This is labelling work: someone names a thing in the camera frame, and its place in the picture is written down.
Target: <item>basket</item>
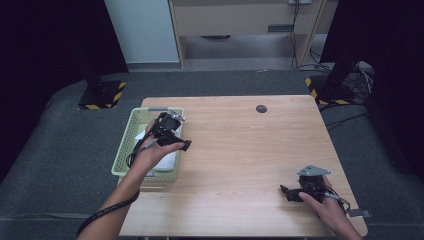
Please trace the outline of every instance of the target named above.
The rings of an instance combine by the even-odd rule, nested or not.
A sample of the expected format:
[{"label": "basket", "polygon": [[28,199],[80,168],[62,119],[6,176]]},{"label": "basket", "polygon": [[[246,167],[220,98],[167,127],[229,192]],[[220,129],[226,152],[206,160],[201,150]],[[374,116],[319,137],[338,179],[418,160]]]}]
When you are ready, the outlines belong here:
[{"label": "basket", "polygon": [[[170,109],[174,110],[178,115],[182,117],[184,116],[183,109],[178,107],[135,108],[131,111],[124,136],[122,137],[121,144],[119,145],[119,149],[112,166],[113,175],[122,178],[127,174],[129,168],[126,163],[126,158],[134,149],[136,144],[134,138],[146,129],[152,119],[156,119],[161,112],[167,112]],[[176,133],[177,137],[181,138],[183,126],[184,122],[181,122],[180,130]],[[178,176],[179,159],[180,151],[177,151],[173,170],[165,172],[152,169],[144,178],[143,184],[175,182]]]}]

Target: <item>table top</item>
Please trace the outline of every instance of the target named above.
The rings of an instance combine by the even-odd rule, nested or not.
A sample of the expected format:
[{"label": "table top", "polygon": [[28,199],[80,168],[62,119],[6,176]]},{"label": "table top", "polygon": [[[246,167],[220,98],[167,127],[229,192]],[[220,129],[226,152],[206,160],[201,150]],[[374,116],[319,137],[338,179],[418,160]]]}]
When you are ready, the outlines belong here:
[{"label": "table top", "polygon": [[[257,112],[258,105],[267,111]],[[358,208],[311,96],[147,98],[142,107],[182,107],[182,138],[193,143],[180,155],[175,183],[141,189],[121,235],[333,235],[279,188],[299,188],[297,171],[308,164],[330,170],[333,188]],[[361,217],[350,221],[366,235]]]}]

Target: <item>human arm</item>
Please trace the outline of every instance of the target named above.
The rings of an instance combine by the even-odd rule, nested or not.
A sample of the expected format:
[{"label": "human arm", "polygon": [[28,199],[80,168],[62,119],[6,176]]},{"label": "human arm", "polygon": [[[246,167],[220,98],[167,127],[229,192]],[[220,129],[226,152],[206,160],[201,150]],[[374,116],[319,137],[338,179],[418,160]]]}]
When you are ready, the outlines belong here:
[{"label": "human arm", "polygon": [[[323,176],[323,179],[325,185],[331,188],[331,184],[327,177]],[[324,197],[322,203],[319,203],[312,196],[304,192],[300,192],[299,197],[315,210],[320,220],[330,228],[337,237],[343,240],[362,239],[361,235],[359,235],[355,227],[353,227],[335,199]]]},{"label": "human arm", "polygon": [[[147,127],[146,132],[152,125],[153,121]],[[148,137],[142,146],[152,140],[153,136]],[[184,143],[174,143],[168,146],[159,146],[154,143],[151,147],[138,153],[126,176],[102,204],[99,211],[132,198],[139,191],[149,170],[156,166],[165,155],[183,146]],[[117,239],[129,208],[130,205],[127,205],[96,219],[80,233],[77,239]]]}]

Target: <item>white wall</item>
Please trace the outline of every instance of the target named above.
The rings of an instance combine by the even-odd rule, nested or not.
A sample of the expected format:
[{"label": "white wall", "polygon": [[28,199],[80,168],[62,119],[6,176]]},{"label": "white wall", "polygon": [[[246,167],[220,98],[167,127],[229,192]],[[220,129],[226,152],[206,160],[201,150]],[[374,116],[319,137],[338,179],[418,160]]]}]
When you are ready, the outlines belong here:
[{"label": "white wall", "polygon": [[105,0],[127,63],[179,62],[168,0]]}]

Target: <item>gray carpet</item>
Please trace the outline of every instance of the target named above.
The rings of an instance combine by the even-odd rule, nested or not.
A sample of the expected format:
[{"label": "gray carpet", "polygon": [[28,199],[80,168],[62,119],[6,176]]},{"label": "gray carpet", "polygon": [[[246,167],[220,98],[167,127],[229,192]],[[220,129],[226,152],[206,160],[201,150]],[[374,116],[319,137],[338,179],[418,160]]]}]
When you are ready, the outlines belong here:
[{"label": "gray carpet", "polygon": [[[144,98],[308,94],[308,75],[272,70],[114,74],[104,79],[127,85],[117,108],[102,110],[77,110],[83,81],[59,91],[0,185],[0,239],[73,239],[82,220],[6,217],[96,211],[116,185],[110,169],[130,112]],[[363,112],[362,106],[344,106],[322,114],[329,123]],[[330,136],[359,206],[373,214],[366,220],[365,239],[423,239],[424,184],[392,166],[371,121],[348,121]]]}]

